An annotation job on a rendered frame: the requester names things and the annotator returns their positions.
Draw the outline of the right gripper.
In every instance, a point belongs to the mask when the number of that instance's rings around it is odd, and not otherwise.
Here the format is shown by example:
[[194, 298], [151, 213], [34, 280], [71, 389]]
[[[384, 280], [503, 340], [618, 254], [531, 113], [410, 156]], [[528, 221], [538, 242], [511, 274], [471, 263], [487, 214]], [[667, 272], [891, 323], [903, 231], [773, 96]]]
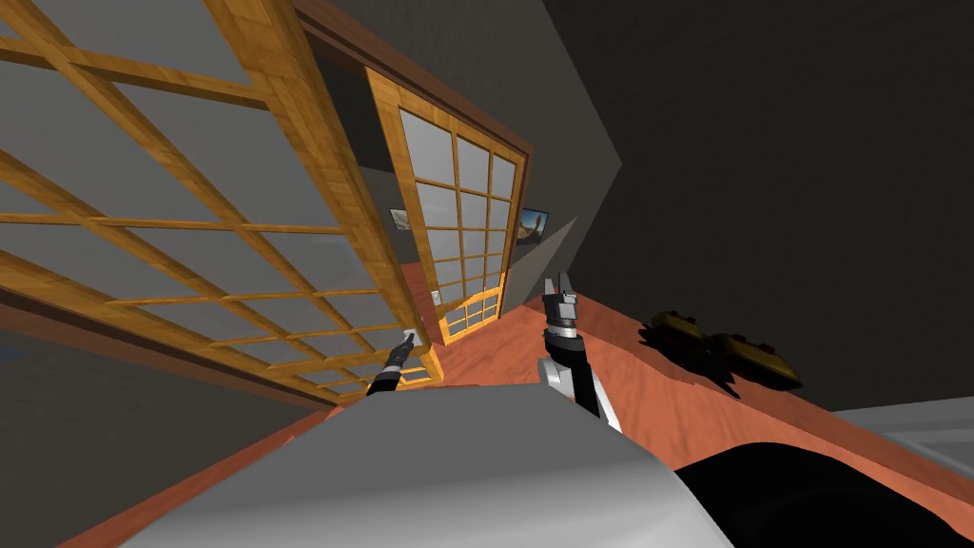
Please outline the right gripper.
[[567, 273], [558, 274], [558, 293], [551, 278], [543, 282], [542, 304], [546, 315], [547, 331], [557, 336], [576, 336], [577, 297]]

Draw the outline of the yellow and black object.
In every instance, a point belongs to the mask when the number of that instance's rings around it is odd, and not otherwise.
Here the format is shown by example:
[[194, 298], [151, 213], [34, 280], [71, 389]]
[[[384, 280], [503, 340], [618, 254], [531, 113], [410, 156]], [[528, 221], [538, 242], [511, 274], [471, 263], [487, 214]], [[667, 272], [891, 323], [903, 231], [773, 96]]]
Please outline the yellow and black object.
[[777, 391], [804, 386], [794, 369], [766, 343], [753, 343], [739, 334], [719, 332], [710, 337], [710, 349], [732, 374], [749, 382]]
[[661, 311], [638, 331], [641, 343], [674, 363], [702, 361], [711, 357], [708, 338], [696, 319], [675, 310]]

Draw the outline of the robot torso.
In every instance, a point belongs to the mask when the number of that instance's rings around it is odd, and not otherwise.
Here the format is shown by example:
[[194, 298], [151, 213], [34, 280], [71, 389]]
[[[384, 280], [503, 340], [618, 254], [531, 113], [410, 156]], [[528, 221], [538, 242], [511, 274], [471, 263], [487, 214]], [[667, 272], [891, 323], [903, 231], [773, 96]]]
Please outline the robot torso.
[[657, 457], [542, 384], [370, 396], [121, 548], [732, 548]]

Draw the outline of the small wooden glass-pane door leaf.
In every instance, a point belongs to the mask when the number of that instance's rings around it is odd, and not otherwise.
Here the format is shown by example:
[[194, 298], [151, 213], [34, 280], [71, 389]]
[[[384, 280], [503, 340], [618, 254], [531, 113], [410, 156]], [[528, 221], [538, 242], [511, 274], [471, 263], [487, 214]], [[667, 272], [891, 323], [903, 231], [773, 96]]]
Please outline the small wooden glass-pane door leaf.
[[449, 345], [501, 315], [527, 158], [376, 71], [366, 75]]

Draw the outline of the large wooden glass-pane door leaf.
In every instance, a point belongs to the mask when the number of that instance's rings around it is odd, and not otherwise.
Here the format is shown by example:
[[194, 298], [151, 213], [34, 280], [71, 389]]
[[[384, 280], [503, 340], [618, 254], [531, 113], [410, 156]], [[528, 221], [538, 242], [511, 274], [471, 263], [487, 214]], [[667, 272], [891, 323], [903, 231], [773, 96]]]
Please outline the large wooden glass-pane door leaf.
[[291, 0], [0, 0], [0, 289], [330, 403], [415, 329]]

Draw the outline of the blue and orange wall picture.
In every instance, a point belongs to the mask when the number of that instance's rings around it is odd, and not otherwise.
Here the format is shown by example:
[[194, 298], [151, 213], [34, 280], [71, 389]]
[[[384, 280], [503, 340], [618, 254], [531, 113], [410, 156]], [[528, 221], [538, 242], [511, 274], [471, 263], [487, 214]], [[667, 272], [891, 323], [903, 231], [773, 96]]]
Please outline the blue and orange wall picture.
[[536, 245], [543, 239], [544, 230], [549, 221], [550, 213], [530, 208], [521, 210], [517, 231], [517, 245]]

